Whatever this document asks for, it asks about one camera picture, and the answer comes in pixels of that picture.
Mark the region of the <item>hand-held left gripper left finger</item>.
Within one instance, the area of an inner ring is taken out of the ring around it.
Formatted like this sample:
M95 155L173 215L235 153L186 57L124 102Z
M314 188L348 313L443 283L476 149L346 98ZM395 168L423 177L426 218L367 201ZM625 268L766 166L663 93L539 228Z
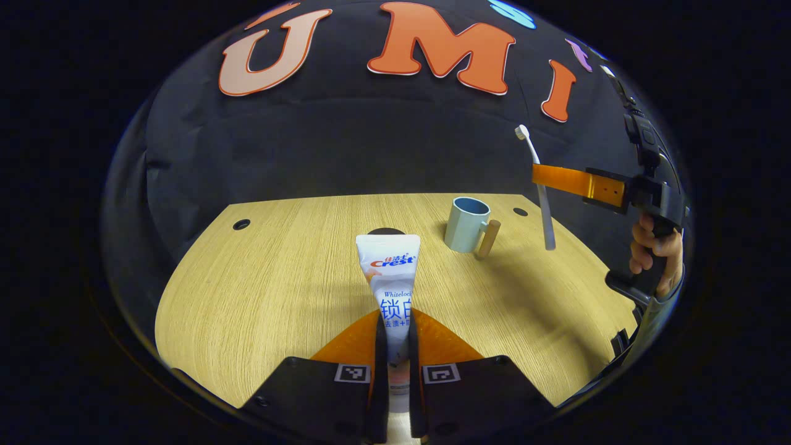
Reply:
M240 412L293 444L387 441L387 336L378 311L310 358L286 357Z

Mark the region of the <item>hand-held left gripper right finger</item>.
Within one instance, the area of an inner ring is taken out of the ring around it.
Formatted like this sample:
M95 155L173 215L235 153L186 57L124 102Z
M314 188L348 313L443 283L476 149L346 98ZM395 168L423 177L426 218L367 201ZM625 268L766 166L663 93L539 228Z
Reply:
M423 444L516 444L556 408L506 355L484 357L412 310L410 431Z

